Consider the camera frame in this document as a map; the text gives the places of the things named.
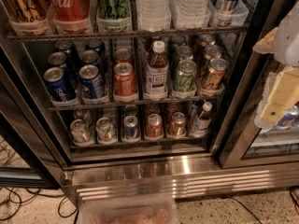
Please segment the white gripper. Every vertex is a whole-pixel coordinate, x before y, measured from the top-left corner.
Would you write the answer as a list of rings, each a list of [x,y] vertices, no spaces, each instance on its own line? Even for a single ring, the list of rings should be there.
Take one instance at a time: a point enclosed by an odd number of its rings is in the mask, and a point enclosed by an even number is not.
[[[272,29],[252,48],[260,54],[272,54],[287,66],[279,73],[270,72],[258,104],[254,124],[271,128],[299,101],[299,1],[292,7],[278,28]]]

